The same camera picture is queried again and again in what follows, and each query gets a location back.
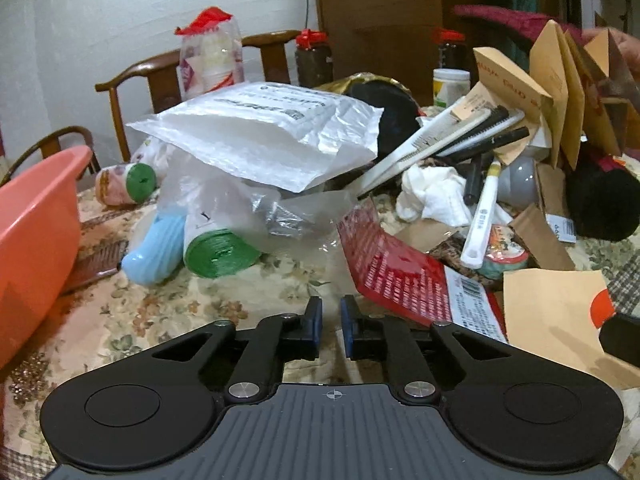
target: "jar with red lid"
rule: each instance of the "jar with red lid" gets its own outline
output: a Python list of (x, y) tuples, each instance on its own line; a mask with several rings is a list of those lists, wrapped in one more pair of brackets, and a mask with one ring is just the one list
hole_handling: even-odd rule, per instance
[(466, 37), (456, 30), (439, 28), (436, 30), (439, 68), (468, 70), (466, 66)]
[(300, 86), (315, 88), (334, 80), (334, 60), (324, 32), (306, 28), (296, 37), (296, 45)]

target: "white lid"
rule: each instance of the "white lid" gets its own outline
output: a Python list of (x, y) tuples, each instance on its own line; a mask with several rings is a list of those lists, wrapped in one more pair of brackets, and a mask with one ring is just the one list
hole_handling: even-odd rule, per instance
[(457, 68), (435, 68), (433, 70), (434, 79), (449, 79), (451, 81), (470, 81), (471, 72), (458, 70)]

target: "human hand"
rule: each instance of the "human hand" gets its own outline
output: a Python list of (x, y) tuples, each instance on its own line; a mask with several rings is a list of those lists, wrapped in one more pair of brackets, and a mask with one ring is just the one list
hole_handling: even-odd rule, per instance
[[(588, 28), (582, 32), (582, 38), (585, 41), (591, 41), (598, 34), (600, 34), (604, 28)], [(631, 75), (633, 75), (636, 81), (640, 81), (640, 40), (625, 34), (624, 32), (617, 30), (616, 28), (610, 28), (609, 31), (613, 37), (613, 40), (616, 42), (620, 50), (620, 54), (626, 61), (626, 64), (629, 66), (629, 70), (631, 70)]]

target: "magenta cloth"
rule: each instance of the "magenta cloth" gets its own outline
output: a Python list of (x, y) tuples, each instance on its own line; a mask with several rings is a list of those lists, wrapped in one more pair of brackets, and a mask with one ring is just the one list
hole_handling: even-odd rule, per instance
[[(556, 20), (552, 16), (526, 10), (503, 9), (486, 5), (456, 5), (453, 12), (457, 16), (480, 18), (488, 22), (499, 23), (517, 32), (523, 38), (535, 42), (549, 20)], [(558, 22), (563, 31), (569, 31), (576, 43), (584, 45), (582, 31), (570, 23)]]

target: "white plastic container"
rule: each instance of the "white plastic container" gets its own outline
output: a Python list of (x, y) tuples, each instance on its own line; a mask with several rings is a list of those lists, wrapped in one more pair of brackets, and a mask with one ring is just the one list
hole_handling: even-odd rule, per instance
[(454, 102), (471, 90), (471, 73), (455, 68), (436, 68), (433, 71), (433, 104), (442, 108)]

